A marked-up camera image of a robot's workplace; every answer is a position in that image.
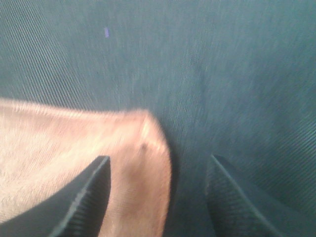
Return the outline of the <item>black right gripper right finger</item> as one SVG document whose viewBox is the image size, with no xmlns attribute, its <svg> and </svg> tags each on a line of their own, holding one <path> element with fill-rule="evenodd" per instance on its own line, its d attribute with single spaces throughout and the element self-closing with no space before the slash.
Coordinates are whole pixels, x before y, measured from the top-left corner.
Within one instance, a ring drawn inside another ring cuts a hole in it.
<svg viewBox="0 0 316 237">
<path fill-rule="evenodd" d="M 221 156 L 207 163 L 205 196 L 218 237 L 314 237 L 316 222 L 250 182 Z"/>
</svg>

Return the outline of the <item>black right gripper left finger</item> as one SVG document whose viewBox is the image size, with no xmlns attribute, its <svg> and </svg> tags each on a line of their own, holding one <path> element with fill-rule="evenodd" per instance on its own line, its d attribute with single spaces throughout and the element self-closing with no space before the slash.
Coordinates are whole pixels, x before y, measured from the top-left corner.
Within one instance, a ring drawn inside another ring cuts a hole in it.
<svg viewBox="0 0 316 237">
<path fill-rule="evenodd" d="M 99 156 L 50 198 L 2 223 L 0 235 L 96 237 L 107 210 L 110 190 L 110 158 Z"/>
</svg>

